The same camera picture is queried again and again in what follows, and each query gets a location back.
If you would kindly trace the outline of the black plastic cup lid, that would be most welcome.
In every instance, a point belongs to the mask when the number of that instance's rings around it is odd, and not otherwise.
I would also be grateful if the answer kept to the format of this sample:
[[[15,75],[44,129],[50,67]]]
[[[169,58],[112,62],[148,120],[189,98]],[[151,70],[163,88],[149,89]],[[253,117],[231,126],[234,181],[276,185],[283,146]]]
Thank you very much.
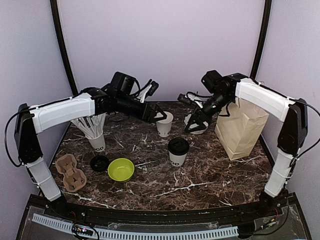
[[[109,167],[109,159],[104,155],[94,156],[90,160],[90,167],[95,172],[105,172]]]

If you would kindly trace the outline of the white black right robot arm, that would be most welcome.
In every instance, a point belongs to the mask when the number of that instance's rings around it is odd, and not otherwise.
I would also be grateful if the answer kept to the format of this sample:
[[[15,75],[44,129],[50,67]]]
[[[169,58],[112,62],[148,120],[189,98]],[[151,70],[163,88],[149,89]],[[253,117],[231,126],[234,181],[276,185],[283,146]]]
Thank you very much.
[[[307,103],[302,98],[292,99],[278,93],[242,73],[222,76],[216,70],[210,70],[202,77],[201,83],[209,92],[206,96],[188,91],[178,97],[178,101],[194,107],[185,122],[185,132],[206,130],[214,115],[237,100],[264,110],[280,124],[276,159],[262,192],[267,197],[255,205],[255,213],[266,217],[275,208],[272,199],[280,195],[301,157],[308,134]]]

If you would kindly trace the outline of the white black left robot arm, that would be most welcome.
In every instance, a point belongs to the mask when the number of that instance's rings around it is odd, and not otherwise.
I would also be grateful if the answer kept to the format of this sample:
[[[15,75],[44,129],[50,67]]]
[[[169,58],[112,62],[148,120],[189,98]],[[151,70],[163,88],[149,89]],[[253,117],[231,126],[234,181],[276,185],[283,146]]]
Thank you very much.
[[[14,139],[18,152],[15,167],[25,166],[34,184],[44,197],[52,202],[51,210],[60,218],[67,218],[70,206],[62,199],[62,192],[55,182],[38,140],[38,134],[72,120],[110,113],[123,113],[148,123],[164,120],[167,114],[156,104],[139,100],[112,87],[88,87],[78,95],[42,105],[19,106],[15,119]]]

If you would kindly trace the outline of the white paper coffee cup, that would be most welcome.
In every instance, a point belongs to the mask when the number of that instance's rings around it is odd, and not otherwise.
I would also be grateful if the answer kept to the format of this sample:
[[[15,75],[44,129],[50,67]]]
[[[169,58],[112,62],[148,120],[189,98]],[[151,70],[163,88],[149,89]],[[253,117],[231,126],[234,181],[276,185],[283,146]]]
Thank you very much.
[[[174,167],[180,167],[184,164],[188,151],[169,151],[169,160]]]

